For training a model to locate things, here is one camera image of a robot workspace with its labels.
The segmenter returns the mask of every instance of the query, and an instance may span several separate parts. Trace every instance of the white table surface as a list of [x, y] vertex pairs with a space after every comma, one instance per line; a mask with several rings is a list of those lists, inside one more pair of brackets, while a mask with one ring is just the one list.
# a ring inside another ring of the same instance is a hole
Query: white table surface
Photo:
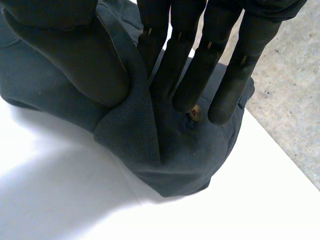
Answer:
[[248, 111], [209, 188], [175, 198], [71, 123], [0, 116], [0, 240], [320, 240], [320, 192]]

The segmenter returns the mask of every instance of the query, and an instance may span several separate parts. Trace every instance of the gray concrete floor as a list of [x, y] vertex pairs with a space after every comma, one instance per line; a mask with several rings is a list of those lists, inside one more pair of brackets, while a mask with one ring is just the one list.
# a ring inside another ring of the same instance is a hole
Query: gray concrete floor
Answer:
[[[241, 18], [220, 63], [227, 65], [231, 58]], [[194, 48], [202, 26], [203, 18]], [[255, 93], [246, 108], [320, 190], [319, 0], [309, 0], [296, 18], [283, 22], [252, 77]]]

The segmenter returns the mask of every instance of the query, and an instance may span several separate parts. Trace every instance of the black robotic finger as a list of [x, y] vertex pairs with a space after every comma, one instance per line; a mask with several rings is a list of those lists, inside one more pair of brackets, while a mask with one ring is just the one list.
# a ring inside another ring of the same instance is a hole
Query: black robotic finger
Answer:
[[230, 32], [242, 11], [238, 2], [210, 0], [204, 13], [202, 38], [195, 55], [179, 84], [173, 107], [187, 113], [196, 105], [228, 42]]
[[137, 4], [143, 24], [137, 49], [149, 77], [167, 39], [170, 0], [137, 0]]
[[154, 100], [168, 101], [175, 90], [194, 44], [206, 0], [172, 0], [172, 35], [151, 85]]
[[232, 117], [259, 57], [276, 36], [280, 25], [281, 22], [245, 12], [239, 40], [208, 110], [208, 118], [213, 124], [223, 125]]

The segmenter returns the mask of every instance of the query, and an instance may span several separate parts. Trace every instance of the dark gray fabric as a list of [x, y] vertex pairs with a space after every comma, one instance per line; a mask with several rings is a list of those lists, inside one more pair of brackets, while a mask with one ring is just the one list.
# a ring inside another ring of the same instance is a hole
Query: dark gray fabric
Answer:
[[[228, 123], [216, 126], [206, 117], [194, 123], [185, 114], [177, 113], [170, 102], [152, 104], [147, 73], [131, 40], [137, 40], [136, 33], [142, 31], [136, 6], [124, 0], [104, 1], [97, 11], [131, 80], [124, 102], [110, 110], [82, 95], [46, 58], [19, 41], [1, 16], [0, 32], [6, 34], [0, 36], [2, 98], [14, 105], [30, 106], [55, 115], [92, 132], [98, 143], [120, 157], [138, 178], [164, 197], [189, 195], [205, 189], [237, 140], [244, 106], [254, 92], [252, 79]], [[225, 66], [218, 64], [211, 76], [198, 103], [204, 111], [224, 71]]]

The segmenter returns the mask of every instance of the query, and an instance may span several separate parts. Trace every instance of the black glove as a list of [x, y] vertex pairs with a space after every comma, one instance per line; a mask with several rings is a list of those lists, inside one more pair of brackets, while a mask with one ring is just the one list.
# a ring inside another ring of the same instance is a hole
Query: black glove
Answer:
[[115, 107], [129, 92], [129, 77], [98, 0], [0, 0], [11, 29], [60, 69], [85, 96]]
[[[148, 75], [166, 40], [171, 7], [172, 36], [150, 88], [153, 100], [170, 101], [173, 97], [172, 104], [178, 112], [191, 111], [225, 50], [232, 27], [245, 9], [239, 40], [208, 110], [213, 124], [225, 124], [235, 111], [265, 46], [276, 36], [282, 21], [295, 17], [306, 1], [138, 0], [144, 31], [137, 48]], [[176, 89], [205, 6], [199, 47]]]

